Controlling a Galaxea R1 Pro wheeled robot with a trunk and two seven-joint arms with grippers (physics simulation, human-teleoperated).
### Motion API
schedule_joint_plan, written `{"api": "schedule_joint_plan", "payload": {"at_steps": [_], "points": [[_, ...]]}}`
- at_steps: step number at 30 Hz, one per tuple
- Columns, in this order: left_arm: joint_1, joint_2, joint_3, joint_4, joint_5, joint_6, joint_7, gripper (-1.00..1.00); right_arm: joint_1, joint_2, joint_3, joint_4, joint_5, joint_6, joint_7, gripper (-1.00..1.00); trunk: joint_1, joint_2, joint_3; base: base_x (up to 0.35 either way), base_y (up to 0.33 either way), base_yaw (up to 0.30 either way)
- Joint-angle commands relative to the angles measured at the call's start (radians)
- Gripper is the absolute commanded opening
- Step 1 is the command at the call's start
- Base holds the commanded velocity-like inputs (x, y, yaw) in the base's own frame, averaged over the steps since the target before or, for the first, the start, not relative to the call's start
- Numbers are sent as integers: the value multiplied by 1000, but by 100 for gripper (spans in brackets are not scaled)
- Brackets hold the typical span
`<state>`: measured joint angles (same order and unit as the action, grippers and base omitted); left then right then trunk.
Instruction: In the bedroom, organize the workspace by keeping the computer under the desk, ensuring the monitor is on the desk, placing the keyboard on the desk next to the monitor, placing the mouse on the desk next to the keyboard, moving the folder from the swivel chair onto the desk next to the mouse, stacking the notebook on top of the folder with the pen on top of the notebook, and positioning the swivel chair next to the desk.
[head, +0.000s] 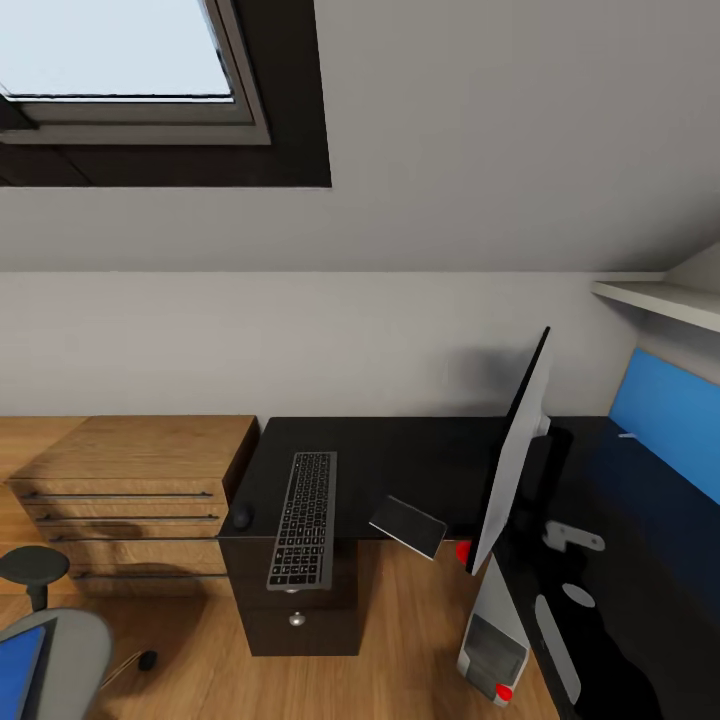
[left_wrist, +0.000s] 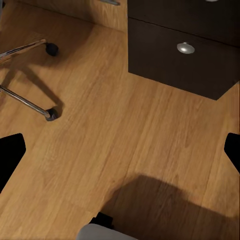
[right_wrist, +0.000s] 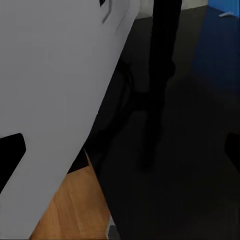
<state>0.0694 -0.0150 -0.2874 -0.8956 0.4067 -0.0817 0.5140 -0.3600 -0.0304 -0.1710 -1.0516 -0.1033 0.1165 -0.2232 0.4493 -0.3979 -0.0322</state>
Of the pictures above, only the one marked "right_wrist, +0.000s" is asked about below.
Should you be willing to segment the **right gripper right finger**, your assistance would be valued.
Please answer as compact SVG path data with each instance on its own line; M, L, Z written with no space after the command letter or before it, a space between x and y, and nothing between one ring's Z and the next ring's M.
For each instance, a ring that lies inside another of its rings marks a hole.
M240 135L228 133L225 140L224 151L240 173Z

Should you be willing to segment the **monitor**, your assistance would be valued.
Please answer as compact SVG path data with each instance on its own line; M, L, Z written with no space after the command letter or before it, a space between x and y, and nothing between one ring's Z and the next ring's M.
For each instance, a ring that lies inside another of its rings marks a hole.
M26 152L0 193L0 240L29 240L77 156L111 134L134 102L161 107L183 0L153 0L148 92L121 58L140 0L0 0L0 139ZM126 104L89 138L119 64Z

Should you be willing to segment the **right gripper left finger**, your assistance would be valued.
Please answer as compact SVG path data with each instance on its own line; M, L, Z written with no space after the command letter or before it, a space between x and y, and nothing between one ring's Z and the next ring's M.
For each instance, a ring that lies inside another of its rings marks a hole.
M26 152L21 133L0 138L0 193Z

